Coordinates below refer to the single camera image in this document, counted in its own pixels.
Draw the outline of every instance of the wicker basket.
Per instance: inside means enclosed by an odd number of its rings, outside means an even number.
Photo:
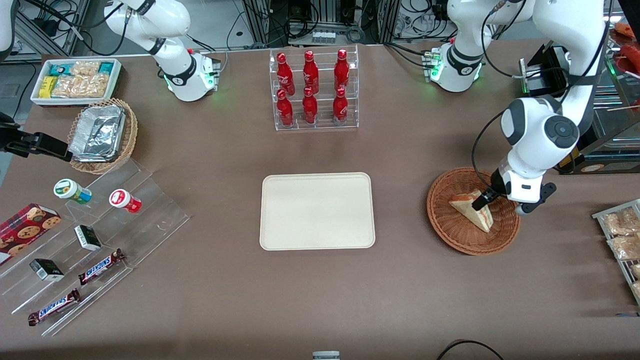
[[[81,163],[80,161],[71,160],[71,166],[82,172],[89,172],[95,175],[102,175],[107,170],[111,170],[112,168],[118,168],[124,165],[124,163],[129,160],[131,157],[131,153],[133,152],[133,148],[136,146],[136,136],[138,135],[138,121],[136,120],[136,114],[131,111],[129,105],[126,102],[120,99],[109,99],[105,101],[99,101],[95,104],[89,105],[91,106],[107,106],[107,105],[118,105],[123,107],[127,111],[127,117],[125,119],[125,128],[122,133],[122,140],[120,142],[120,154],[118,155],[115,161],[111,163]],[[76,120],[74,124],[71,125],[71,131],[67,136],[67,142],[71,143],[71,139],[73,139],[74,134],[76,133],[76,126],[78,124],[78,120],[80,119],[80,114],[76,116]]]
[[[489,173],[480,171],[480,174],[489,182]],[[440,175],[429,189],[427,215],[433,229],[444,242],[465,254],[496,254],[513,242],[520,229],[520,217],[515,213],[516,203],[505,198],[489,204],[493,216],[489,233],[478,229],[449,204],[455,195],[483,191],[484,188],[486,186],[473,168],[455,168]]]

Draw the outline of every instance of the acrylic display stand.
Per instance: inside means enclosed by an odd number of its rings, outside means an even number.
[[[624,209],[627,209],[627,208],[632,208],[636,212],[636,216],[638,218],[640,218],[640,208],[639,208],[639,206],[640,206],[640,199],[627,202],[625,204],[616,206],[615,208],[611,208],[611,209],[608,209],[608,210],[605,210],[605,211],[601,211],[599,213],[595,213],[595,214],[593,214],[591,216],[592,218],[598,220],[598,223],[600,224],[600,227],[602,228],[602,231],[604,232],[604,235],[607,237],[607,244],[609,245],[609,248],[611,248],[611,251],[614,252],[614,257],[615,257],[615,250],[611,246],[611,240],[613,238],[615,238],[616,235],[611,234],[609,232],[609,229],[605,226],[605,224],[604,224],[604,216],[606,214],[611,214],[611,213],[618,212],[620,210],[624,210]],[[634,282],[638,281],[638,278],[636,278],[634,276],[633,272],[631,271],[631,266],[640,263],[640,260],[619,260],[618,258],[616,258],[616,261],[618,262],[618,265],[622,269],[622,274],[624,274],[625,279],[627,280],[627,284],[629,285],[629,288],[632,288],[631,284],[633,284]],[[636,293],[633,291],[633,289],[631,290],[631,293],[634,295],[634,298],[636,298],[636,303],[638,304],[638,306],[640,306],[640,299],[638,298]]]
[[[189,220],[189,216],[156,185],[151,173],[133,160],[106,172],[85,187],[93,193],[89,203],[80,205],[68,201],[58,211],[62,222],[44,236],[49,237],[48,240],[37,240],[0,268],[2,298],[12,314],[24,318],[24,326],[28,326],[29,314],[78,288],[80,303],[65,307],[35,327],[42,336],[62,330]],[[138,213],[131,214],[109,204],[109,195],[119,188],[142,201]],[[74,232],[80,224],[93,227],[102,244],[100,250],[92,252],[80,247]],[[126,258],[92,282],[80,286],[78,275],[118,248]],[[64,278],[59,282],[40,280],[29,266],[36,258],[53,260],[65,274]]]
[[[338,50],[346,49],[347,62],[349,63],[349,84],[346,90],[346,99],[349,102],[347,107],[347,120],[342,126],[333,123],[333,100],[335,99],[335,88],[333,84],[333,68],[338,58]],[[320,77],[320,91],[315,95],[318,102],[318,119],[314,125],[307,124],[304,119],[302,108],[302,99],[304,99],[303,90],[305,88],[305,80],[302,69],[305,66],[305,56],[303,53],[294,52],[292,49],[271,50],[269,54],[269,76],[271,79],[271,100],[273,102],[273,118],[277,131],[313,131],[313,130],[341,130],[354,129],[359,125],[359,109],[358,97],[360,92],[358,89],[358,48],[356,46],[327,46],[314,47],[314,59],[318,65],[318,73]],[[296,93],[289,97],[289,101],[293,105],[293,126],[284,127],[278,116],[278,108],[276,104],[278,97],[276,92],[280,88],[278,83],[278,62],[276,55],[284,53],[287,55],[287,63],[293,71],[293,83],[296,87]]]

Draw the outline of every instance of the cookie box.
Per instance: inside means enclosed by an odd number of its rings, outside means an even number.
[[[61,221],[57,212],[38,204],[29,204],[0,224],[0,265]]]
[[[113,63],[109,74],[109,82],[106,91],[102,97],[81,97],[81,98],[50,98],[40,97],[40,87],[45,78],[51,73],[51,68],[58,65],[74,63],[76,61],[99,61],[101,63]],[[120,75],[122,64],[115,58],[71,58],[71,59],[55,59],[47,60],[42,64],[42,69],[36,80],[36,85],[31,92],[31,101],[40,106],[82,106],[89,105],[101,100],[108,100],[113,95]]]

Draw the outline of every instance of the red bottle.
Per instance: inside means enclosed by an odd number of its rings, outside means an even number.
[[[305,77],[305,86],[310,86],[314,94],[320,91],[320,77],[318,76],[318,65],[314,61],[314,52],[305,51],[305,68],[302,70]]]
[[[296,87],[293,85],[293,71],[287,63],[287,57],[283,53],[278,53],[278,82],[280,88],[287,92],[287,96],[293,96],[296,93]]]
[[[335,77],[335,91],[338,91],[340,86],[347,88],[349,84],[349,64],[347,63],[347,51],[345,49],[338,50],[338,61],[335,63],[335,68],[333,68],[333,76]]]
[[[338,126],[342,126],[347,122],[347,106],[349,106],[349,103],[344,97],[344,92],[344,88],[340,87],[335,92],[336,97],[333,100],[333,122]]]
[[[305,88],[305,98],[302,100],[302,107],[305,109],[305,121],[313,125],[318,119],[318,101],[314,97],[311,86]]]
[[[293,107],[291,106],[291,101],[287,99],[287,93],[284,90],[278,89],[278,103],[276,106],[278,107],[278,115],[280,116],[280,121],[282,122],[282,126],[284,127],[292,127],[293,126]]]

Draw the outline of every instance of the brown tablecloth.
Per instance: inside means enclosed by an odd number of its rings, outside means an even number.
[[[498,41],[489,54],[515,73],[542,42]],[[193,103],[167,91],[151,57],[121,58],[118,96],[140,124],[133,157],[194,217],[53,338],[0,302],[0,359],[434,359],[460,338],[507,359],[638,356],[640,319],[614,317],[637,308],[590,215],[639,198],[640,176],[549,174],[559,189],[514,244],[460,254],[433,232],[427,190],[470,165],[479,130],[520,85],[486,67],[450,94],[383,46],[359,51],[360,128],[318,134],[273,129],[268,51],[232,53],[220,90]],[[26,129],[66,138],[77,112],[33,106]],[[508,149],[492,126],[479,166],[492,171]],[[356,171],[372,179],[373,247],[261,249],[266,176]],[[62,177],[93,179],[46,156],[14,158],[0,218],[29,202],[62,206],[51,192]]]

